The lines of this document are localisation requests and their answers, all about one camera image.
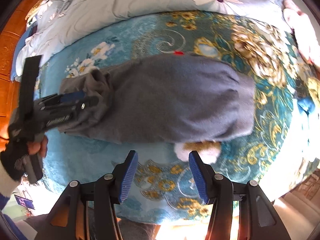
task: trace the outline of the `person's arm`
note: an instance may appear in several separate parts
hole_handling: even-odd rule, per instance
[[[45,136],[41,143],[11,143],[0,153],[0,210],[10,199],[13,190],[20,184],[25,173],[22,159],[25,152],[30,155],[37,152],[44,158],[47,153],[48,138]]]

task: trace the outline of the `blue pillow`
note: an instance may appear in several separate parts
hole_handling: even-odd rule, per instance
[[[36,30],[37,30],[37,22],[33,23],[26,30],[26,32],[21,36],[20,40],[17,43],[17,46],[16,46],[16,48],[14,50],[14,54],[13,54],[13,60],[12,60],[11,75],[10,75],[11,81],[13,81],[14,78],[17,76],[16,61],[17,61],[18,54],[19,54],[20,50],[22,50],[22,48],[26,45],[26,39],[29,38],[30,36],[32,36],[33,34],[35,34]]]

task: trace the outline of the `white floral comforter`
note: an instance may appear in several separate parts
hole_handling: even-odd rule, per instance
[[[112,23],[144,14],[203,10],[247,16],[291,32],[282,18],[282,0],[44,0],[38,32],[17,58],[22,75],[26,57],[43,55],[42,64],[80,38]]]

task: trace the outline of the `blue gripper pad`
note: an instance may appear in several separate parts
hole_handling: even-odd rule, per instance
[[[131,184],[138,167],[138,154],[135,151],[130,151],[123,164],[126,167],[126,171],[120,185],[118,196],[120,203],[127,199],[129,195]]]
[[[201,173],[201,170],[199,168],[199,165],[197,163],[197,160],[195,159],[194,154],[198,154],[196,153],[189,153],[189,167],[193,176],[193,179],[195,181],[197,190],[199,192],[199,196],[200,198],[205,202],[208,203],[209,202],[209,196],[207,194],[207,185],[204,179],[204,176]]]

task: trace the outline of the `folded gray clothing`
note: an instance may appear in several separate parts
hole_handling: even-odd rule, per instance
[[[109,142],[225,141],[252,132],[252,78],[195,54],[161,54],[62,81],[60,93],[97,96],[60,132]]]

